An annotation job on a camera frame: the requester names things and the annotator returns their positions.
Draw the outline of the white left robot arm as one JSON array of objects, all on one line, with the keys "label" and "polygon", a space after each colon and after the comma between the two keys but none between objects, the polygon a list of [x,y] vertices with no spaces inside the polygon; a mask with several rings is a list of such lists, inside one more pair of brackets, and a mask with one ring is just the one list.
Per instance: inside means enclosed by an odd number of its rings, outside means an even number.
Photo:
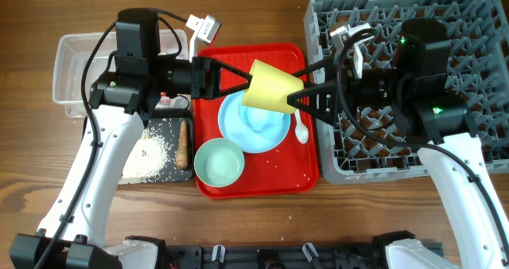
[{"label": "white left robot arm", "polygon": [[171,13],[157,8],[121,10],[108,31],[117,48],[92,84],[82,83],[86,111],[82,142],[55,203],[32,235],[17,234],[10,248],[16,268],[167,268],[162,239],[130,236],[106,247],[111,202],[124,165],[162,95],[216,99],[219,60],[162,54],[160,25]]}]

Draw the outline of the red snack wrapper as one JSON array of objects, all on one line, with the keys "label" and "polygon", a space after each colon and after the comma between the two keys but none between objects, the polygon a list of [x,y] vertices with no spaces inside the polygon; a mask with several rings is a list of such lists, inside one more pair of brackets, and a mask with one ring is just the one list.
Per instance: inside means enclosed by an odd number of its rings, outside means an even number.
[{"label": "red snack wrapper", "polygon": [[189,101],[183,96],[169,98],[167,96],[161,97],[156,105],[156,108],[188,108]]}]

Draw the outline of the cooked white rice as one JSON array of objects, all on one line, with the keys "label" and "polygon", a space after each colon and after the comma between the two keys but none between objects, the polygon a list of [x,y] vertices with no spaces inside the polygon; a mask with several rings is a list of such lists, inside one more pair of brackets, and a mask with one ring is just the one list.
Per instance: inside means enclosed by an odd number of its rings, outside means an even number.
[{"label": "cooked white rice", "polygon": [[185,171],[175,164],[179,119],[151,119],[126,161],[120,185],[177,181]]}]

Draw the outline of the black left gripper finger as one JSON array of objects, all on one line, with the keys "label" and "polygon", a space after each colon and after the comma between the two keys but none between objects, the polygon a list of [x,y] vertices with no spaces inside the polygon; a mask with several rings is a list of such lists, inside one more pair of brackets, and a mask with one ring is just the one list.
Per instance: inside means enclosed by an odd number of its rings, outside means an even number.
[{"label": "black left gripper finger", "polygon": [[230,94],[241,92],[244,90],[247,90],[251,85],[251,81],[247,80],[244,84],[236,85],[234,87],[226,88],[226,89],[219,89],[216,91],[215,97],[220,98],[224,96],[228,96]]},{"label": "black left gripper finger", "polygon": [[206,77],[210,80],[217,80],[220,81],[221,78],[221,72],[225,70],[229,73],[232,73],[236,76],[239,76],[243,78],[247,82],[251,82],[252,75],[248,72],[244,72],[240,70],[239,68],[236,68],[230,64],[227,64],[221,60],[218,60],[216,58],[211,58],[209,66],[206,70]]}]

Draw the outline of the green rice bowl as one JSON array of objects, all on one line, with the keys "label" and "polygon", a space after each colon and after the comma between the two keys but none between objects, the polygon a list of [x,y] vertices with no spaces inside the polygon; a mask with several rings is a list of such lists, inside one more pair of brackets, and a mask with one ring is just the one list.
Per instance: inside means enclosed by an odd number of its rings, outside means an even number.
[{"label": "green rice bowl", "polygon": [[242,175],[245,158],[242,150],[231,140],[213,138],[197,150],[194,170],[205,185],[223,188],[233,185]]}]

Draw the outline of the yellow plastic cup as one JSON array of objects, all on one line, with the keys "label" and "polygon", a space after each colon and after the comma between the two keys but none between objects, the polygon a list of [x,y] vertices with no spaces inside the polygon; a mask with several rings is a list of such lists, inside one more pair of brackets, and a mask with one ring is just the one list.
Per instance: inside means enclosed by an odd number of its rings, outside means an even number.
[{"label": "yellow plastic cup", "polygon": [[287,97],[304,89],[301,79],[260,60],[254,60],[250,74],[250,86],[243,93],[243,106],[285,114],[295,112],[296,107],[288,104]]}]

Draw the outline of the brown bread stick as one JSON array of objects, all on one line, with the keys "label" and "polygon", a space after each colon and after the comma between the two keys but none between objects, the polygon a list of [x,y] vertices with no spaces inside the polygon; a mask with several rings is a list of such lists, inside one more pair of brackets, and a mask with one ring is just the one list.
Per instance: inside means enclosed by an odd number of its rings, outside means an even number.
[{"label": "brown bread stick", "polygon": [[185,120],[181,121],[175,164],[181,170],[188,167],[188,125]]}]

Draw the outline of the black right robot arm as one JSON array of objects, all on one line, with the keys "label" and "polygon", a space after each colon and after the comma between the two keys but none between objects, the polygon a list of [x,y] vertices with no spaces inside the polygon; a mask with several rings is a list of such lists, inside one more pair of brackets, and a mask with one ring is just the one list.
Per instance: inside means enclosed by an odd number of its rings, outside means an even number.
[{"label": "black right robot arm", "polygon": [[432,18],[403,25],[393,68],[366,70],[359,46],[376,32],[369,24],[342,25],[332,32],[336,57],[305,69],[324,69],[327,80],[306,83],[261,61],[249,72],[237,70],[243,83],[216,86],[216,98],[240,94],[248,107],[291,114],[303,111],[329,125],[345,115],[365,137],[377,134],[361,125],[359,107],[390,107],[396,127],[406,135],[401,147],[415,150],[439,192],[466,268],[508,265],[508,219],[484,164],[472,112],[445,88],[451,48],[445,26]]}]

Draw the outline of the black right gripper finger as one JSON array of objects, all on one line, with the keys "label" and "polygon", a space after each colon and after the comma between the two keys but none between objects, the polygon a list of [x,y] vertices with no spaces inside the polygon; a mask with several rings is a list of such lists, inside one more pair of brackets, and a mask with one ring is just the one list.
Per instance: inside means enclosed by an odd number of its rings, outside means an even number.
[{"label": "black right gripper finger", "polygon": [[338,122],[338,89],[335,81],[314,84],[289,94],[287,103],[331,126]]},{"label": "black right gripper finger", "polygon": [[310,64],[309,66],[303,68],[302,70],[299,70],[293,74],[295,77],[302,77],[302,76],[308,76],[309,74],[317,71],[317,70],[325,70],[327,71],[329,68],[333,66],[333,58],[332,57],[325,57],[313,64]]}]

